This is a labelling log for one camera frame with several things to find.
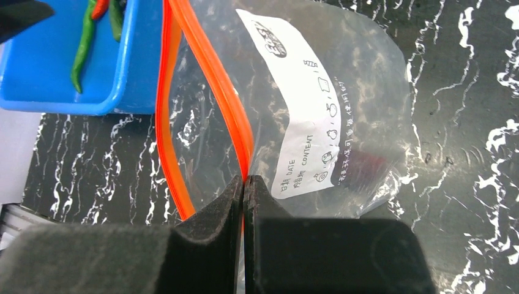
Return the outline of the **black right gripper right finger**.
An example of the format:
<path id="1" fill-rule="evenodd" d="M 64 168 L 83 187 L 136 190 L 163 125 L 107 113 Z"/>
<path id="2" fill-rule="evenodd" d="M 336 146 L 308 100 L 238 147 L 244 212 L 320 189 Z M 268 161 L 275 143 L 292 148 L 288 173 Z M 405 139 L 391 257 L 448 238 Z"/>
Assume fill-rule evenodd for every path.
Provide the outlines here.
<path id="1" fill-rule="evenodd" d="M 244 184 L 247 293 L 434 293 L 419 240 L 390 219 L 290 215 L 260 176 Z"/>

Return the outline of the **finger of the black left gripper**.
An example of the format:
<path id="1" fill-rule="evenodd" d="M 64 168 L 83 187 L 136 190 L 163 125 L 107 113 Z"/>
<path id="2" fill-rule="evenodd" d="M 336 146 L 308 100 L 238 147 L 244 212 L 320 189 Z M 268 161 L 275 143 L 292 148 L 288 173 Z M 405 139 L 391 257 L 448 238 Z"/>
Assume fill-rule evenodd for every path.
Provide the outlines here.
<path id="1" fill-rule="evenodd" d="M 1 44 L 54 14 L 42 1 L 1 0 Z"/>

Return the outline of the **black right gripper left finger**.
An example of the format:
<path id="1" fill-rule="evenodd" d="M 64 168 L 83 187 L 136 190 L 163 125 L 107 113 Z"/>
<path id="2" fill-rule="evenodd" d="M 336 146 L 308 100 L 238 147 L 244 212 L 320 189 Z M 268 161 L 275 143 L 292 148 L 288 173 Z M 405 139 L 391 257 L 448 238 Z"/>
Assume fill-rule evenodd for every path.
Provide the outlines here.
<path id="1" fill-rule="evenodd" d="M 2 293 L 234 293 L 243 182 L 182 223 L 36 225 L 1 255 Z"/>

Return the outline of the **clear zip top bag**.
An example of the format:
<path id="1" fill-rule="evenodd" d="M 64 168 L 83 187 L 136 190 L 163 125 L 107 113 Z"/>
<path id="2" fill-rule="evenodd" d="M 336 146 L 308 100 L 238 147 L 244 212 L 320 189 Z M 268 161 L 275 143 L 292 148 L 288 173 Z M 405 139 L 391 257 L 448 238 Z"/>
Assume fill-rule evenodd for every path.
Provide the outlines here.
<path id="1" fill-rule="evenodd" d="M 322 2 L 165 1 L 156 126 L 182 219 L 253 175 L 293 216 L 357 218 L 406 173 L 405 59 L 375 21 Z M 334 187 L 352 149 L 395 166 L 374 189 Z"/>

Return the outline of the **dark red fig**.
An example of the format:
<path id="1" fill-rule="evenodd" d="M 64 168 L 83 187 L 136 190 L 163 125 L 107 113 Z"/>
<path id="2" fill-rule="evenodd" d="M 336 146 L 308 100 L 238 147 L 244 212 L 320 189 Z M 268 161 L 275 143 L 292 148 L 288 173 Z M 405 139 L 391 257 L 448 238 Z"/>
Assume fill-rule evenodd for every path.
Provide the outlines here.
<path id="1" fill-rule="evenodd" d="M 353 192 L 374 189 L 388 175 L 395 161 L 378 154 L 352 149 L 340 152 L 330 181 Z"/>

